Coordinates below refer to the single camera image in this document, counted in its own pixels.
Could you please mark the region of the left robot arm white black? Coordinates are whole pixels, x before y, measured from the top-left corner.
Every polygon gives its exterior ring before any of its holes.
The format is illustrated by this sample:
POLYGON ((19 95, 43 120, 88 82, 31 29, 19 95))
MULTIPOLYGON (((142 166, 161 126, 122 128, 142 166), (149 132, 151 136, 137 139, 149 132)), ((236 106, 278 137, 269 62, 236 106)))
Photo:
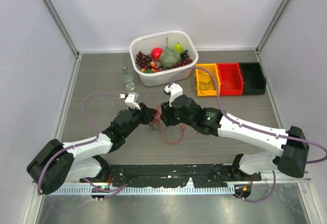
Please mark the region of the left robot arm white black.
POLYGON ((139 105, 139 109, 129 108, 118 112, 108 128, 91 138, 66 143, 58 139, 50 140, 27 166, 27 173, 37 183, 38 194, 53 193, 74 177, 105 182, 109 170, 94 157, 118 150, 139 125, 148 125, 153 121, 157 111, 143 103, 139 105), (77 174, 73 167, 87 159, 92 159, 95 167, 92 170, 82 169, 77 174))

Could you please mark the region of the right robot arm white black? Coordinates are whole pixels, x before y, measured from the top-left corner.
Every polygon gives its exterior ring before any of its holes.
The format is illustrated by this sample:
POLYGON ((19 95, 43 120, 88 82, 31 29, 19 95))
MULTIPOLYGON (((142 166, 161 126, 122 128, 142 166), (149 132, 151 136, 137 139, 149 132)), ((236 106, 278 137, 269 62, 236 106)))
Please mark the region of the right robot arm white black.
POLYGON ((183 123, 203 135, 232 138, 263 148, 261 153, 236 155, 230 169, 235 180, 241 181, 248 175, 271 170, 293 178, 302 178, 305 174, 310 147, 298 127, 274 129, 231 114, 224 116, 221 110, 203 108, 186 95, 173 102, 164 102, 160 107, 160 118, 167 127, 183 123))

